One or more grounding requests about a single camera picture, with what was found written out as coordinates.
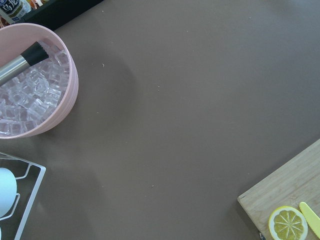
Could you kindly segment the light blue cup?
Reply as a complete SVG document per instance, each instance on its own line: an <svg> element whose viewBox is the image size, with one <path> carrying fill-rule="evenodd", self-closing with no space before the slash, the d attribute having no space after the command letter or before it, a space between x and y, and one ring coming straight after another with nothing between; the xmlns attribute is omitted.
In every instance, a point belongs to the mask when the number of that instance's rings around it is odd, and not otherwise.
<svg viewBox="0 0 320 240"><path fill-rule="evenodd" d="M17 181L7 168L0 168L0 216L5 216L12 208L17 194Z"/></svg>

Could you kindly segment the labelled bottle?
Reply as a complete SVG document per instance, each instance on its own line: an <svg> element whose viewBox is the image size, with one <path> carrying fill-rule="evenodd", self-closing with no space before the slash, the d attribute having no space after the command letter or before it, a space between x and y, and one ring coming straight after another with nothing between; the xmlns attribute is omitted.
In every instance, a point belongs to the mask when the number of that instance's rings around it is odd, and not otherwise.
<svg viewBox="0 0 320 240"><path fill-rule="evenodd" d="M26 0L0 0L0 16L9 24L20 21L31 10Z"/></svg>

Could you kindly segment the lemon slice near knife tip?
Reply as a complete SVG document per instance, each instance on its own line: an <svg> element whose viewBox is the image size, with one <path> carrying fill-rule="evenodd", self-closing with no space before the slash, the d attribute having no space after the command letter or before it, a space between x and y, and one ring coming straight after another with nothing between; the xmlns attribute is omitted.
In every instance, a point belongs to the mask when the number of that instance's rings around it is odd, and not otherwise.
<svg viewBox="0 0 320 240"><path fill-rule="evenodd" d="M291 206L275 209L269 216L268 229L274 240L305 240L308 235L305 217Z"/></svg>

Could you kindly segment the pink ice bucket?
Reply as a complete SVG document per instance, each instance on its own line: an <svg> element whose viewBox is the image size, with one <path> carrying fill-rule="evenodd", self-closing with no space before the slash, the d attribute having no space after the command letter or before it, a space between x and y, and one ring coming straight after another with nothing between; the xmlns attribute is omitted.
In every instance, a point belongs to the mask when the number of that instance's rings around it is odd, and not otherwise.
<svg viewBox="0 0 320 240"><path fill-rule="evenodd" d="M50 42L65 50L69 61L69 80L61 102L56 110L43 123L34 129L16 135L0 136L2 140L20 139L42 134L63 121L72 110L79 90L79 77L75 62L63 40L52 30L34 23L17 23L0 29L0 64L4 65L35 41Z"/></svg>

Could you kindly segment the yellow plastic knife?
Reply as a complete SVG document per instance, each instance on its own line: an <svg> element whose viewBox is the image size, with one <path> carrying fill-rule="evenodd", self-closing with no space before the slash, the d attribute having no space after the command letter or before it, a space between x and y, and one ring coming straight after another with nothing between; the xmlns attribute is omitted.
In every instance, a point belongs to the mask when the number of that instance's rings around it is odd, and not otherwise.
<svg viewBox="0 0 320 240"><path fill-rule="evenodd" d="M309 207L306 202L300 202L299 208L314 234L320 238L320 217Z"/></svg>

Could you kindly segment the bamboo cutting board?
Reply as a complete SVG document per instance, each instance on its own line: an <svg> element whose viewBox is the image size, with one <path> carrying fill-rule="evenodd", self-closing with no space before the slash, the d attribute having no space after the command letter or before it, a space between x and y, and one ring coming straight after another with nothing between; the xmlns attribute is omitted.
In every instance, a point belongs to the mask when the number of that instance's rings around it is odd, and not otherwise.
<svg viewBox="0 0 320 240"><path fill-rule="evenodd" d="M237 198L265 239L271 240L269 218L281 206L299 209L305 202L320 214L320 141L317 140L287 163Z"/></svg>

